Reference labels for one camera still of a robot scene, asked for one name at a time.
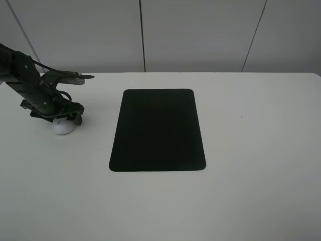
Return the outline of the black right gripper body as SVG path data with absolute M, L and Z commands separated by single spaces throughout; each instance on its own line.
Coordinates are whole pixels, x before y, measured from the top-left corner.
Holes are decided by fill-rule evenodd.
M 75 114 L 82 115 L 84 107 L 73 102 L 70 94 L 58 90 L 57 86 L 45 83 L 36 65 L 38 62 L 21 52 L 5 52 L 5 83 L 23 98 L 20 106 L 29 109 L 30 116 L 35 118 L 74 119 Z

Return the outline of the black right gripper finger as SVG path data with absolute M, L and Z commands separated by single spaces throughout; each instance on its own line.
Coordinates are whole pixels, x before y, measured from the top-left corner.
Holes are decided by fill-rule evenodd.
M 77 113 L 74 116 L 74 124 L 80 126 L 82 124 L 82 115 Z
M 50 122 L 50 123 L 52 123 L 53 120 L 54 120 L 53 117 L 43 117 L 43 116 L 41 117 L 41 119 L 46 120 L 46 121 L 48 121 L 48 122 Z

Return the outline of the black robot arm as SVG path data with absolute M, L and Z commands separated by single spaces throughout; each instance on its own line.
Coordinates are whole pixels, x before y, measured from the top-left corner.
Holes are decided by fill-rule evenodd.
M 41 75 L 30 56 L 1 45 L 1 82 L 23 98 L 20 106 L 30 110 L 31 117 L 51 123 L 65 118 L 80 126 L 84 107 L 73 102 L 70 94 L 58 90 L 57 85 L 82 85 L 85 78 L 78 73 L 56 70 Z

